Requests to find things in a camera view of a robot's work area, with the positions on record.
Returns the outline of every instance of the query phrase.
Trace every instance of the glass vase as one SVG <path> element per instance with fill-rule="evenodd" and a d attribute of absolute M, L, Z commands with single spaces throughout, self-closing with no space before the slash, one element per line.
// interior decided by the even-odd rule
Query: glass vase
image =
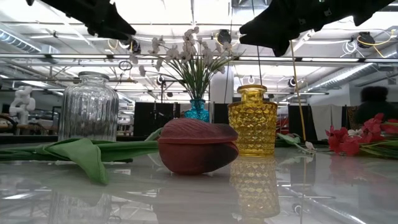
<path fill-rule="evenodd" d="M 235 144 L 241 156 L 267 156 L 275 151 L 277 104 L 264 101 L 265 86 L 238 88 L 242 101 L 228 105 L 229 125 L 239 134 Z"/>
<path fill-rule="evenodd" d="M 63 93 L 58 141 L 70 138 L 116 141 L 119 96 L 105 83 L 109 77 L 80 72 L 82 82 Z"/>
<path fill-rule="evenodd" d="M 274 157 L 238 157 L 229 182 L 239 194 L 242 223 L 260 224 L 280 213 Z"/>
<path fill-rule="evenodd" d="M 185 112 L 185 117 L 210 122 L 209 111 L 205 110 L 205 101 L 203 99 L 195 99 L 190 100 L 190 102 L 191 109 Z"/>

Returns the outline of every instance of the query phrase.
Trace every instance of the flower bouquet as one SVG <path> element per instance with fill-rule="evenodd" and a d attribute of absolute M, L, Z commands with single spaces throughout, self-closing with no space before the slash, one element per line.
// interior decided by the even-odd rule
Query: flower bouquet
<path fill-rule="evenodd" d="M 229 42 L 223 43 L 222 46 L 216 42 L 215 49 L 211 50 L 202 37 L 195 38 L 198 33 L 199 27 L 189 29 L 184 33 L 182 52 L 178 51 L 177 45 L 171 48 L 166 47 L 163 36 L 159 39 L 154 37 L 152 50 L 149 50 L 149 53 L 158 58 L 155 66 L 158 72 L 147 71 L 143 65 L 139 66 L 141 76 L 145 76 L 146 73 L 156 73 L 162 78 L 168 77 L 179 82 L 190 95 L 192 106 L 196 108 L 196 111 L 204 110 L 203 95 L 212 76 L 217 72 L 224 74 L 225 65 L 238 57 L 232 52 L 233 46 Z M 161 47 L 166 50 L 166 56 L 159 55 Z M 131 55 L 131 61 L 138 63 L 134 54 Z M 164 64 L 176 71 L 177 75 L 173 75 L 166 68 L 168 74 L 160 73 L 160 68 L 164 67 Z M 202 120 L 208 121 L 208 111 L 206 112 L 207 118 L 202 118 Z M 200 119 L 200 116 L 191 117 L 190 113 L 185 113 L 185 116 Z"/>
<path fill-rule="evenodd" d="M 346 128 L 335 130 L 332 126 L 326 131 L 330 149 L 347 156 L 365 153 L 398 159 L 398 120 L 382 122 L 383 116 L 382 113 L 375 115 L 356 131 Z"/>

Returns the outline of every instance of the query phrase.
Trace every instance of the white table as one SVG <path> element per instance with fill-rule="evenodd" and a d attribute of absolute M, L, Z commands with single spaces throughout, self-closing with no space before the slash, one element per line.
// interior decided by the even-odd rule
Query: white table
<path fill-rule="evenodd" d="M 142 156 L 107 165 L 107 186 L 73 164 L 0 162 L 0 224 L 398 223 L 398 161 L 296 152 L 200 176 Z"/>

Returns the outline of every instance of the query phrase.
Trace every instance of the ceiling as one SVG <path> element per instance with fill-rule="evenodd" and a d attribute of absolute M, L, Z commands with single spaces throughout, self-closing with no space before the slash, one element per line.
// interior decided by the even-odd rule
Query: ceiling
<path fill-rule="evenodd" d="M 114 0 L 119 14 L 137 30 L 136 38 L 142 48 L 142 53 L 151 48 L 151 38 L 164 36 L 166 46 L 181 39 L 181 35 L 195 25 L 200 28 L 198 37 L 203 37 L 213 49 L 216 42 L 211 37 L 218 33 L 220 29 L 232 30 L 231 35 L 234 41 L 234 51 L 243 55 L 257 56 L 257 47 L 243 45 L 237 42 L 239 38 L 239 28 L 262 12 L 264 7 L 263 0 L 254 1 L 254 13 L 251 5 L 237 6 L 238 0 L 233 0 L 234 7 L 230 7 L 231 0 Z M 304 32 L 297 40 L 294 40 L 295 56 L 297 57 L 368 57 L 376 55 L 373 48 L 353 51 L 352 54 L 345 53 L 345 49 L 350 47 L 345 41 L 350 40 L 351 36 L 356 38 L 359 32 L 368 31 L 375 38 L 376 42 L 385 42 L 390 39 L 391 30 L 398 27 L 396 19 L 398 12 L 377 12 L 373 17 L 359 27 L 353 24 L 352 18 L 348 17 L 338 22 L 325 25 L 322 30 L 312 34 L 309 39 L 302 41 L 308 34 Z M 61 54 L 126 54 L 115 40 L 99 39 L 87 33 L 86 27 L 73 18 L 67 18 L 64 13 L 51 8 L 50 6 L 35 1 L 33 6 L 28 6 L 23 0 L 2 0 L 0 1 L 0 22 L 9 26 L 14 32 L 21 34 L 34 43 L 47 44 L 59 50 Z M 391 38 L 386 44 L 378 46 L 379 50 L 395 44 L 396 38 Z M 19 49 L 10 47 L 0 42 L 0 52 L 2 53 L 23 53 Z M 271 56 L 271 49 L 260 47 L 260 56 Z M 18 63 L 25 63 L 29 66 L 30 60 L 15 60 Z M 140 61 L 146 64 L 147 70 L 155 71 L 152 68 L 155 64 L 152 60 Z M 31 68 L 42 73 L 49 73 L 50 67 L 37 66 L 30 64 Z M 55 72 L 63 67 L 54 67 Z M 316 64 L 298 65 L 297 77 L 302 80 L 301 85 L 310 85 L 321 78 L 339 70 L 336 66 L 319 66 Z M 116 79 L 123 71 L 118 67 L 70 67 L 60 72 L 58 78 L 71 78 L 81 71 L 96 71 L 109 75 Z M 171 69 L 164 70 L 165 73 L 173 72 Z M 259 66 L 255 63 L 239 64 L 231 67 L 234 73 L 234 88 L 242 84 L 247 84 L 252 76 L 255 82 L 259 83 Z M 261 66 L 263 84 L 269 91 L 292 91 L 288 87 L 288 79 L 294 75 L 291 65 L 262 65 Z M 145 90 L 159 89 L 154 85 L 157 75 L 141 77 L 137 67 L 133 67 L 130 72 L 125 72 L 122 79 L 128 77 L 136 79 L 138 83 L 109 83 L 113 88 L 124 90 Z M 169 90 L 181 90 L 178 84 L 173 84 Z M 147 93 L 124 92 L 125 96 L 137 101 L 153 101 L 154 98 Z M 188 100 L 186 93 L 175 94 L 170 100 Z"/>

